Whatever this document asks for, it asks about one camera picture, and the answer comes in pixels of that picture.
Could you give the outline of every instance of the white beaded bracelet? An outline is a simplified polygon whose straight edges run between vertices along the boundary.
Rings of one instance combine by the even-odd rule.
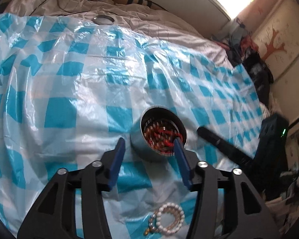
[[[161,224],[162,214],[170,213],[174,215],[175,220],[172,224],[167,227],[163,227]],[[162,205],[158,210],[156,210],[148,220],[148,228],[144,232],[144,236],[151,233],[161,233],[164,235],[173,235],[179,231],[185,220],[185,214],[181,206],[168,202]]]

